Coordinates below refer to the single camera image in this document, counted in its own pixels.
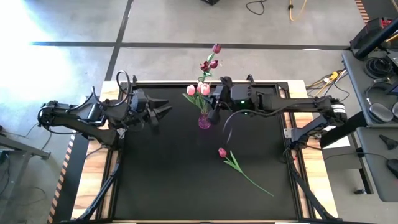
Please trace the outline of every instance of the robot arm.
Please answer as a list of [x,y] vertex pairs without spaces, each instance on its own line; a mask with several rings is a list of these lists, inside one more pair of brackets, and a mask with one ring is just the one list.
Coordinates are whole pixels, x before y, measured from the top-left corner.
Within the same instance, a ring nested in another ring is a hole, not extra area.
[[347,121],[344,105],[331,96],[321,98],[286,99],[261,93],[251,84],[234,85],[230,77],[220,78],[214,92],[206,97],[212,107],[208,119],[217,124],[220,110],[232,110],[259,116],[273,116],[278,112],[317,112],[320,116],[302,128],[285,129],[285,137],[291,138],[290,148],[304,148],[311,135],[320,134],[323,128],[340,126]]
[[[142,90],[133,90],[121,100],[98,101],[92,97],[79,106],[67,105],[57,101],[43,104],[37,120],[39,125],[50,131],[51,126],[65,126],[73,129],[86,138],[92,136],[106,146],[117,146],[122,130],[131,126],[149,123],[156,131],[159,119],[163,118],[171,109],[168,100],[153,99]],[[100,129],[108,122],[108,129]]]

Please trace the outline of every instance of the purple vase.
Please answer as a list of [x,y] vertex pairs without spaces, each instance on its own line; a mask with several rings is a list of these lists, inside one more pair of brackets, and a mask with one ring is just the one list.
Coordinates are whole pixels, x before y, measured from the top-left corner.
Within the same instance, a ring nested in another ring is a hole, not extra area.
[[207,120],[207,114],[208,113],[200,113],[199,119],[198,119],[198,125],[202,129],[207,129],[211,126],[211,123]]

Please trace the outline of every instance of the tulip leaf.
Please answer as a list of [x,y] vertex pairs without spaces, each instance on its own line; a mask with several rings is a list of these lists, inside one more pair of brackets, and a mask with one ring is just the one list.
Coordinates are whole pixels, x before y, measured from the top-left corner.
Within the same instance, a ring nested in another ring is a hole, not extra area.
[[234,161],[234,164],[236,165],[236,167],[237,167],[240,171],[242,171],[241,168],[240,168],[240,166],[239,166],[239,164],[238,164],[238,162],[236,161],[236,159],[235,159],[234,154],[232,153],[232,151],[230,151],[230,153],[231,153],[232,161]]
[[190,96],[190,95],[188,95],[188,94],[186,94],[186,93],[182,93],[182,95],[185,96],[186,99],[187,99],[189,102],[193,103],[194,105],[196,104],[195,98],[194,98],[193,96]]
[[214,53],[212,53],[211,55],[209,55],[209,57],[207,57],[207,62],[210,63],[211,60],[213,59],[213,57],[214,57]]
[[236,169],[237,171],[240,172],[240,170],[230,161],[224,161],[226,164],[230,165],[232,168]]
[[202,104],[201,104],[201,99],[200,99],[200,96],[198,96],[197,97],[197,100],[196,100],[196,105],[200,108],[200,109],[202,109],[203,108],[203,106],[202,106]]

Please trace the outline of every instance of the gray floor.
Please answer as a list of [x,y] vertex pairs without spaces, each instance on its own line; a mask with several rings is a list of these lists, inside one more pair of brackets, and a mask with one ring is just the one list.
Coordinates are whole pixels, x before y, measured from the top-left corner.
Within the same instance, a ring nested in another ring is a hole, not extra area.
[[[113,52],[113,47],[39,47],[27,43],[114,42],[127,0],[11,2],[7,7],[0,3],[0,25],[6,34],[0,37],[6,43],[0,51],[4,61],[0,124],[6,131],[25,135],[36,123],[41,103],[77,103],[93,85],[99,93]],[[304,14],[296,22],[289,22],[285,1],[268,0],[263,16],[248,12],[247,2],[220,0],[210,7],[200,0],[134,0],[123,41],[348,45],[364,25],[354,0],[308,0]],[[294,1],[295,9],[302,3]],[[10,17],[19,19],[10,25]],[[115,70],[126,70],[139,80],[191,80],[199,76],[198,65],[209,52],[210,49],[121,48]],[[250,73],[258,80],[299,79],[311,83],[343,68],[340,51],[224,49],[217,59],[222,67],[215,70],[215,76],[229,75],[234,79],[243,79]],[[339,82],[339,87],[351,93],[345,105],[352,116],[359,106],[348,77]],[[344,98],[346,93],[332,88],[330,94]],[[35,128],[27,138],[10,136],[41,148],[49,134]],[[18,212],[6,214],[10,223],[46,222],[68,140],[69,136],[53,135],[44,149],[52,152],[51,158],[30,160],[17,189],[18,197],[12,199],[18,203],[40,199],[42,192],[34,186],[44,189],[47,198],[31,206],[14,204]],[[395,223],[398,203],[383,203],[377,195],[352,194],[353,189],[362,186],[358,172],[329,171],[329,176],[341,218]]]

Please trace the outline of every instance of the pink tulip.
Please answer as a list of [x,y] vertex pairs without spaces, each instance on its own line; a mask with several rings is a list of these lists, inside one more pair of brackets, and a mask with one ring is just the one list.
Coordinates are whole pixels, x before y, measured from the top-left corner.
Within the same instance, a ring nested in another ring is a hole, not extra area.
[[195,87],[193,85],[187,87],[187,94],[190,96],[195,94]]
[[214,61],[210,62],[210,64],[209,64],[210,68],[212,68],[212,69],[215,69],[217,67],[217,65],[218,65],[217,60],[214,60]]
[[207,61],[203,62],[203,64],[200,65],[200,69],[207,72],[207,70],[209,70],[209,63]]
[[219,154],[222,158],[226,157],[226,151],[225,151],[225,149],[219,148],[219,149],[218,149],[218,154]]
[[197,91],[198,93],[201,93],[201,87],[203,86],[203,82],[198,83]]
[[210,85],[209,84],[203,84],[201,86],[200,93],[202,95],[209,95],[209,93],[210,93]]
[[213,46],[213,52],[218,54],[221,51],[221,44],[215,44]]

